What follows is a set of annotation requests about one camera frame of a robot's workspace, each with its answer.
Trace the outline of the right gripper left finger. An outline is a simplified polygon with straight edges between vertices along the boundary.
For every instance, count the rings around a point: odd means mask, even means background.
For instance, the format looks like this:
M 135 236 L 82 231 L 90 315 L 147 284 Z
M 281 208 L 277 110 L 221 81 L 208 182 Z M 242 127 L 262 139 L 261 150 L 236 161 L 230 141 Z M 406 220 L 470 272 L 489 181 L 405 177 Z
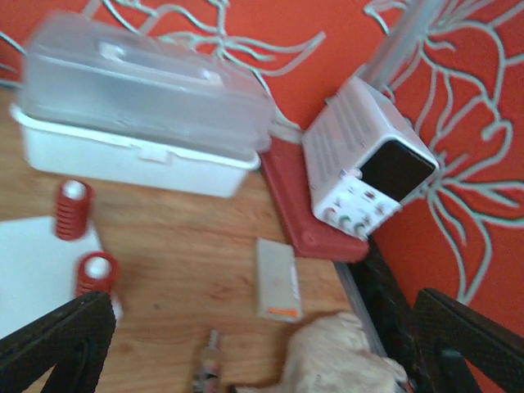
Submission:
M 1 391 L 94 392 L 115 331 L 110 295 L 91 291 L 1 339 Z

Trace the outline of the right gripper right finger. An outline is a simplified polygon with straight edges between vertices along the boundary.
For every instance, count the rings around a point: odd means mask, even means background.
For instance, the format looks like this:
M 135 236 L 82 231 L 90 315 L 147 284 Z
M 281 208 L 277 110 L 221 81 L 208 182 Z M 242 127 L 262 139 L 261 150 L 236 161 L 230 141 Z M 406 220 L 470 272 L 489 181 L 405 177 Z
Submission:
M 506 392 L 523 391 L 523 337 L 433 288 L 418 293 L 411 322 L 434 392 L 479 392 L 468 364 Z

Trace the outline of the red large spring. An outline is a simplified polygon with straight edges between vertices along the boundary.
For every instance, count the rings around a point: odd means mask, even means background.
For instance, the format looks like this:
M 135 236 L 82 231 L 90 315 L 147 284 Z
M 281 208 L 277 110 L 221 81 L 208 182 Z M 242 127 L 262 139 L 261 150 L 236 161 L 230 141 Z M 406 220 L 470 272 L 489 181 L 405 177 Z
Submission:
M 105 251 L 83 255 L 76 265 L 75 297 L 90 291 L 112 293 L 119 272 L 118 260 Z
M 55 198 L 54 233 L 63 241 L 80 239 L 88 229 L 93 188 L 76 179 L 61 183 Z

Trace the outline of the white peg board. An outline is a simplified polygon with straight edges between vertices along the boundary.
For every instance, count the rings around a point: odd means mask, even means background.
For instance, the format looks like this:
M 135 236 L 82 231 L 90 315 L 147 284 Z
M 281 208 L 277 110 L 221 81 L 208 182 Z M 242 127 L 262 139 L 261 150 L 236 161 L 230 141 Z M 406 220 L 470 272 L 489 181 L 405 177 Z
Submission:
M 79 259 L 102 250 L 94 224 L 68 242 L 54 222 L 49 215 L 1 222 L 1 337 L 73 300 Z

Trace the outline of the beige work glove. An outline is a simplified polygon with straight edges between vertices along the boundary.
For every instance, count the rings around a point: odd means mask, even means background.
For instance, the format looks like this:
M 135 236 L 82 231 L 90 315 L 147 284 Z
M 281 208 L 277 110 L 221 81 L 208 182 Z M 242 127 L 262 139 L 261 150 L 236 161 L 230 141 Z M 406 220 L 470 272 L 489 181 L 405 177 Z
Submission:
M 340 312 L 292 335 L 281 387 L 285 392 L 394 392 L 407 381 L 399 363 L 371 351 L 360 319 Z

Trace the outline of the orange black screwdriver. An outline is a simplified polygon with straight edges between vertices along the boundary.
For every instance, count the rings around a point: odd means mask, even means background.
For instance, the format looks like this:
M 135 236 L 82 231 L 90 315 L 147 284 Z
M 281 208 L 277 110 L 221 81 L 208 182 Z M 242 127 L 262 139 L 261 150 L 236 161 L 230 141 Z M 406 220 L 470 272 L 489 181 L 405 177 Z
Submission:
M 206 346 L 202 349 L 198 368 L 193 374 L 192 393 L 219 392 L 221 370 L 220 333 L 213 329 Z

